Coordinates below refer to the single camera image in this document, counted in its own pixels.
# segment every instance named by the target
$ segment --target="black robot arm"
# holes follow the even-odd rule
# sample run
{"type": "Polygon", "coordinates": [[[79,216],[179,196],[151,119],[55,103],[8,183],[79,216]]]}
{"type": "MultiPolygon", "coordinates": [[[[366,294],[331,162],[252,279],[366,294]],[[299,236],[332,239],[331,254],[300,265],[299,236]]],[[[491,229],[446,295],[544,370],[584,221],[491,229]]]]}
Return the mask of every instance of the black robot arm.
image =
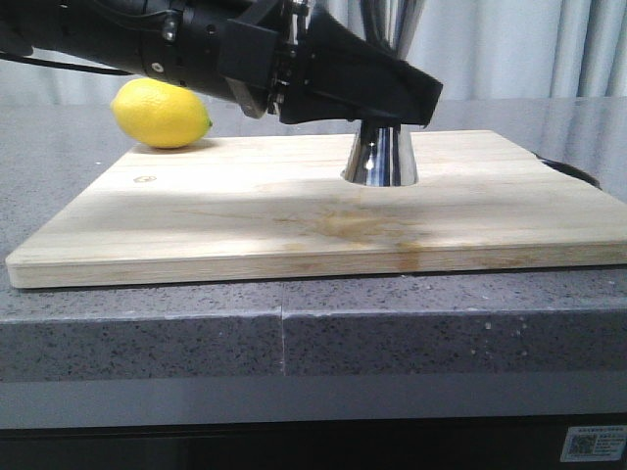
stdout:
{"type": "Polygon", "coordinates": [[[56,50],[285,123],[428,124],[442,84],[306,0],[0,0],[0,50],[56,50]]]}

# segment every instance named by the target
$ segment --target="sticker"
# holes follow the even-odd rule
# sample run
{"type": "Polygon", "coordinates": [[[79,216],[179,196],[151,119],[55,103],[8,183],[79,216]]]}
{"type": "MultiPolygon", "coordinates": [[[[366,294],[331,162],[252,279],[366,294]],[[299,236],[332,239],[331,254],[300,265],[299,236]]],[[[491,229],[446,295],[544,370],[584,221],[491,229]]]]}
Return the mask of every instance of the sticker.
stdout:
{"type": "Polygon", "coordinates": [[[627,443],[627,426],[577,426],[568,428],[560,462],[610,462],[620,460],[627,443]]]}

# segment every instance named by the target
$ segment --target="speckled stone surface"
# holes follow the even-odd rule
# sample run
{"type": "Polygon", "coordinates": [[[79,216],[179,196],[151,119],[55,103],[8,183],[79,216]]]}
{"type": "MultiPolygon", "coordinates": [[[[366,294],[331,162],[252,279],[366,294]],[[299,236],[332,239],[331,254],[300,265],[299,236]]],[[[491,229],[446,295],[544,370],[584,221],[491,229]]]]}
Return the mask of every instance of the speckled stone surface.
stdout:
{"type": "Polygon", "coordinates": [[[303,281],[286,292],[287,374],[627,369],[623,269],[303,281]]]}
{"type": "MultiPolygon", "coordinates": [[[[211,102],[214,136],[352,132],[211,102]]],[[[0,256],[132,142],[107,107],[1,108],[0,256]]],[[[627,99],[444,102],[627,202],[627,99]]],[[[20,291],[0,270],[0,382],[627,371],[627,268],[20,291]]]]}

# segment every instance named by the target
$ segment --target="lemon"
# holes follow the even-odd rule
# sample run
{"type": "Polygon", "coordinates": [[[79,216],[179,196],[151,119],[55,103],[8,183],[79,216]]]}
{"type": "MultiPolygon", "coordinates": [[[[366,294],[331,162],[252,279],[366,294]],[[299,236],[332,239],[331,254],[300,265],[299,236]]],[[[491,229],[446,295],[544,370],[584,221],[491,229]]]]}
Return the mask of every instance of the lemon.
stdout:
{"type": "Polygon", "coordinates": [[[126,134],[150,147],[175,149],[202,138],[212,122],[192,91],[152,78],[126,83],[111,102],[126,134]]]}

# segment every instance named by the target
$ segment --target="cutting board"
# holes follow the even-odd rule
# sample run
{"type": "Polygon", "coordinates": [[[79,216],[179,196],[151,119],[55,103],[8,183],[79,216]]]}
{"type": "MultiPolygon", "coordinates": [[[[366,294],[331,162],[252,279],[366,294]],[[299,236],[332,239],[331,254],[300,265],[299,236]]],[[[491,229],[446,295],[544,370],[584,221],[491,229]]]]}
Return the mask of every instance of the cutting board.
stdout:
{"type": "Polygon", "coordinates": [[[491,131],[412,135],[420,182],[340,173],[351,135],[138,145],[7,258],[16,287],[627,262],[627,205],[491,131]]]}

